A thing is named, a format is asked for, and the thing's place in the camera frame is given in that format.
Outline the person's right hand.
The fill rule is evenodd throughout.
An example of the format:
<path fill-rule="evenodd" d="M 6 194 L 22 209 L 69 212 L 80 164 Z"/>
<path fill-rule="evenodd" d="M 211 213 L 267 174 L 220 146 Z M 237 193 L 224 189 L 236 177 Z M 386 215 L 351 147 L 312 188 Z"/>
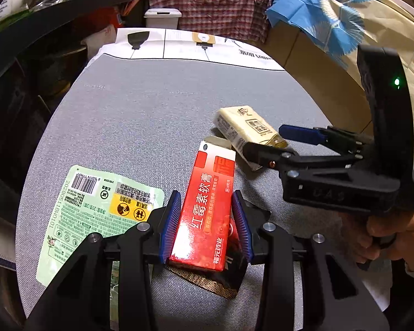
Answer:
<path fill-rule="evenodd" d="M 341 213 L 342 235 L 357 263 L 376 260 L 379 256 L 390 260 L 404 259 L 409 271 L 414 271 L 414 212 L 395 210 L 383 217 L 372 215 L 366 223 L 359 222 L 351 214 Z M 395 241 L 381 249 L 373 242 L 374 237 L 394 235 Z"/>

